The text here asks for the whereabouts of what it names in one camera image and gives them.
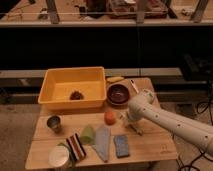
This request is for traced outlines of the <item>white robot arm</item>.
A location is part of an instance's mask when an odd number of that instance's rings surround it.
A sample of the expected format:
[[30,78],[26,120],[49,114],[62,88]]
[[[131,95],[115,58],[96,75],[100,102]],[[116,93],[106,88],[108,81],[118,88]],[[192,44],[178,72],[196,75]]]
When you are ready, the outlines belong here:
[[124,123],[130,125],[148,119],[213,157],[213,126],[156,107],[154,99],[155,94],[149,89],[131,98]]

